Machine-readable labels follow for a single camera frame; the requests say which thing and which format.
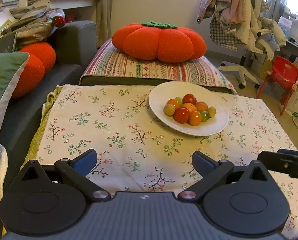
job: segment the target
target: shelf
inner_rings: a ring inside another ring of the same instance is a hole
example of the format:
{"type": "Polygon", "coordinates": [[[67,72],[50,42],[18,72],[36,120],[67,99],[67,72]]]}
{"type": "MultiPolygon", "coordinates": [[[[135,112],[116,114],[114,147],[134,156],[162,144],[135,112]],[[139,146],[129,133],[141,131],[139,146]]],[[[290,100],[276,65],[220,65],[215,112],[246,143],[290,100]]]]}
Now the shelf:
{"type": "Polygon", "coordinates": [[[33,4],[35,7],[47,5],[50,9],[70,9],[96,6],[98,0],[40,0],[33,4]]]}

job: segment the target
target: silver screw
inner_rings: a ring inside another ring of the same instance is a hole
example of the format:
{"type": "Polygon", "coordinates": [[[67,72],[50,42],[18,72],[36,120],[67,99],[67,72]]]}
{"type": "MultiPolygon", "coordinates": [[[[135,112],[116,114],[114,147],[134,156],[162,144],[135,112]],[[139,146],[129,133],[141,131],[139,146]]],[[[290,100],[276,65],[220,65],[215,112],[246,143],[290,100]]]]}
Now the silver screw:
{"type": "Polygon", "coordinates": [[[180,196],[184,199],[194,199],[196,197],[196,193],[193,191],[186,190],[181,192],[180,196]]]}
{"type": "Polygon", "coordinates": [[[108,197],[108,192],[104,190],[97,190],[92,194],[95,198],[106,198],[108,197]]]}

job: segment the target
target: cherry tomato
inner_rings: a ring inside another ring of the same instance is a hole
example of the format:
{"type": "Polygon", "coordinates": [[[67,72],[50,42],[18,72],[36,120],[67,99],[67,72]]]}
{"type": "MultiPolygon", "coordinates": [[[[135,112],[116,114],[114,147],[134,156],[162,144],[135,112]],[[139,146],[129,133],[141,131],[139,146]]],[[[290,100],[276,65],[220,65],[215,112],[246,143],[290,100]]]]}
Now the cherry tomato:
{"type": "Polygon", "coordinates": [[[201,122],[206,122],[209,120],[208,111],[202,111],[201,114],[201,122]]]}
{"type": "Polygon", "coordinates": [[[210,106],[209,108],[208,108],[208,116],[209,117],[214,117],[215,115],[216,115],[216,109],[213,107],[213,106],[210,106]]]}
{"type": "Polygon", "coordinates": [[[203,101],[199,101],[196,103],[196,108],[197,108],[197,111],[199,111],[199,112],[207,111],[208,105],[203,101]]]}
{"type": "Polygon", "coordinates": [[[176,97],[175,99],[177,99],[177,101],[178,101],[179,104],[180,104],[180,107],[182,107],[182,105],[183,105],[182,98],[180,98],[180,97],[176,97]]]}
{"type": "Polygon", "coordinates": [[[189,124],[197,126],[201,123],[201,114],[198,111],[193,111],[189,117],[189,124]]]}
{"type": "Polygon", "coordinates": [[[193,105],[196,104],[197,100],[196,98],[194,97],[193,94],[186,94],[183,99],[182,99],[183,103],[191,103],[193,105]]]}
{"type": "Polygon", "coordinates": [[[184,103],[182,105],[182,107],[187,108],[190,111],[190,113],[192,113],[192,112],[194,112],[194,111],[197,110],[196,107],[193,104],[191,104],[191,103],[184,103]]]}
{"type": "Polygon", "coordinates": [[[189,120],[190,111],[185,107],[179,107],[176,109],[173,118],[178,123],[186,123],[189,120]]]}
{"type": "Polygon", "coordinates": [[[169,99],[167,104],[174,105],[175,109],[180,107],[180,104],[177,99],[169,99]]]}
{"type": "Polygon", "coordinates": [[[172,104],[166,104],[163,111],[167,116],[172,116],[175,113],[175,106],[172,104]]]}

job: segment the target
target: strawberry ornament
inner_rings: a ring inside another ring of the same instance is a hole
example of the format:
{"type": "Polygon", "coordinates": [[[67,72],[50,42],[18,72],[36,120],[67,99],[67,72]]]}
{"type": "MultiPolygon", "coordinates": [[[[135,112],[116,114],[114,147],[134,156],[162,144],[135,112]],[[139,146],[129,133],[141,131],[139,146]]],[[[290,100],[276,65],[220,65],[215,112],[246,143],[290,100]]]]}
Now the strawberry ornament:
{"type": "Polygon", "coordinates": [[[55,17],[53,18],[53,24],[55,25],[55,27],[60,28],[60,27],[65,26],[65,24],[66,24],[66,20],[65,20],[65,18],[62,17],[62,16],[55,16],[55,17]]]}

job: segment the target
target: striped cushion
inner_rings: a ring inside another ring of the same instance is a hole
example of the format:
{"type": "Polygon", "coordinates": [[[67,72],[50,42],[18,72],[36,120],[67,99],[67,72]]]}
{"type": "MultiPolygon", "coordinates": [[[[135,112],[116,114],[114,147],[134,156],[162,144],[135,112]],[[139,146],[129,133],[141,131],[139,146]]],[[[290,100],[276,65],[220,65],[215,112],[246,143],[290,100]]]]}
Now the striped cushion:
{"type": "Polygon", "coordinates": [[[236,90],[229,80],[204,56],[181,63],[140,60],[116,49],[111,39],[99,49],[82,75],[80,82],[87,76],[183,81],[205,87],[227,88],[236,94],[236,90]]]}

